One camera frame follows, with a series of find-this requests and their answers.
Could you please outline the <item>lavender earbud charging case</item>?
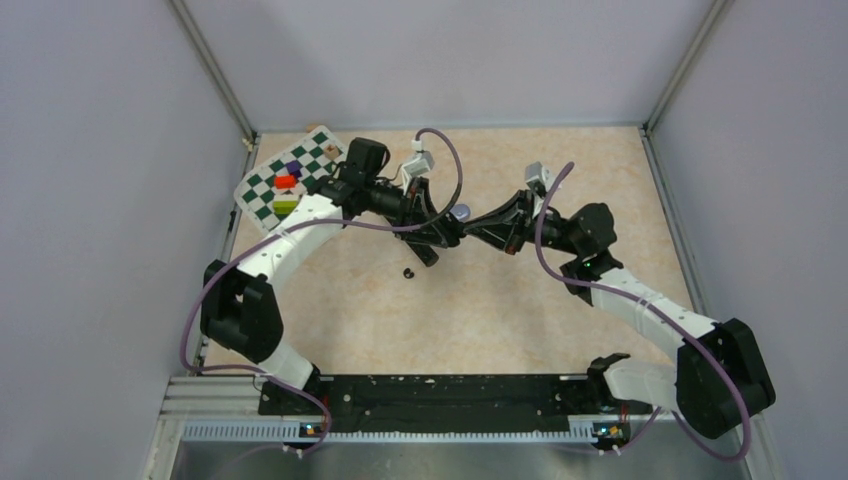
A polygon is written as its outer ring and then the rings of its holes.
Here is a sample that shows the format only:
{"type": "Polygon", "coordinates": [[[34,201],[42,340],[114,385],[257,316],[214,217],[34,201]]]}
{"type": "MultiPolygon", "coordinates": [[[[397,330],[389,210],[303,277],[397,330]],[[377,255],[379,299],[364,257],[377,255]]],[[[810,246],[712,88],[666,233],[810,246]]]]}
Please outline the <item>lavender earbud charging case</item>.
{"type": "Polygon", "coordinates": [[[464,222],[471,218],[471,208],[467,204],[457,203],[450,209],[450,214],[456,220],[464,222]]]}

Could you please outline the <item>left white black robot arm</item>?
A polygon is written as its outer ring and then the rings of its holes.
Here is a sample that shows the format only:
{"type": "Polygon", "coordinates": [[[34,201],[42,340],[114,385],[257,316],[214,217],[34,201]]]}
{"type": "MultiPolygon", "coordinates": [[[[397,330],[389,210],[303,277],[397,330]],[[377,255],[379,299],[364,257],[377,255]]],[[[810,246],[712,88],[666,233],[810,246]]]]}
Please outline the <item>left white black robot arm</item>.
{"type": "Polygon", "coordinates": [[[425,129],[415,133],[412,155],[401,165],[400,186],[380,173],[390,156],[377,141],[356,137],[334,173],[316,180],[295,209],[266,237],[231,262],[216,261],[205,273],[193,312],[211,342],[247,359],[245,369],[284,384],[283,401],[297,413],[319,404],[318,368],[284,339],[278,295],[289,278],[344,228],[363,227],[359,216],[371,212],[387,219],[383,231],[398,236],[423,233],[448,221],[461,190],[436,210],[427,200],[424,180],[432,155],[424,147],[425,129]]]}

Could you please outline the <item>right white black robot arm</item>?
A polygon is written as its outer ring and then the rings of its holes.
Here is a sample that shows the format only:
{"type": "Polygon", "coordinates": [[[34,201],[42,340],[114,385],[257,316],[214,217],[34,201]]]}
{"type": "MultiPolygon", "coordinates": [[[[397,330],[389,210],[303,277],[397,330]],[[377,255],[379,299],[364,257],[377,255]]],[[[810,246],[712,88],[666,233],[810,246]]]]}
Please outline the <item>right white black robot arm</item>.
{"type": "Polygon", "coordinates": [[[698,434],[717,439],[745,415],[773,405],[776,392],[752,329],[684,308],[638,280],[615,259],[614,217],[589,203],[569,218],[542,207],[528,190],[498,209],[464,223],[464,234],[507,254],[531,243],[573,255],[560,274],[568,291],[624,321],[671,360],[668,365],[611,356],[586,385],[589,404],[612,412],[625,400],[667,409],[698,434]]]}

